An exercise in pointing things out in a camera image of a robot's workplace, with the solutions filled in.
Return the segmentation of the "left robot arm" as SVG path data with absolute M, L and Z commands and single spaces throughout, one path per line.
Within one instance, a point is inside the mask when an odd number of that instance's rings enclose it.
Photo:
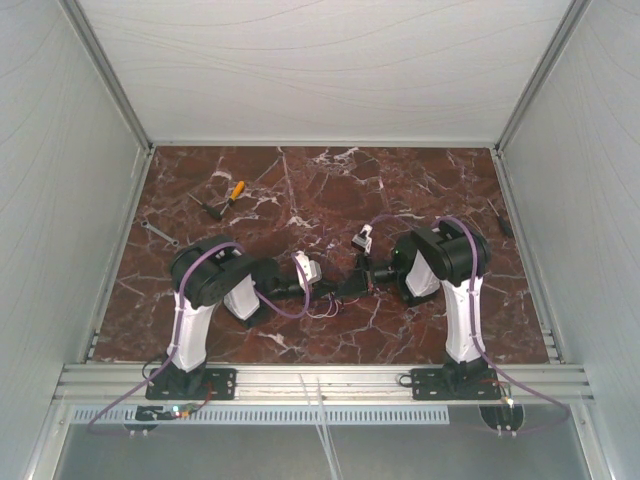
M 223 305 L 245 327 L 262 321 L 277 300 L 311 301 L 331 296 L 338 285 L 323 278 L 318 262 L 293 254 L 293 276 L 284 275 L 273 258 L 255 258 L 226 235 L 201 240 L 180 250 L 170 264 L 175 317 L 167 355 L 175 369 L 170 386 L 184 398 L 199 395 L 206 375 L 206 337 L 214 310 Z

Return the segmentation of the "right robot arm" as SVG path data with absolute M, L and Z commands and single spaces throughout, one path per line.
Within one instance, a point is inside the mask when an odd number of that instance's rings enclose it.
M 443 292 L 446 362 L 452 366 L 443 371 L 442 384 L 448 394 L 461 398 L 477 386 L 473 368 L 487 365 L 480 295 L 490 260 L 490 247 L 481 234 L 445 216 L 401 236 L 386 263 L 374 264 L 368 254 L 358 254 L 356 267 L 335 296 L 360 298 L 379 285 L 393 283 L 405 304 L 414 307 Z

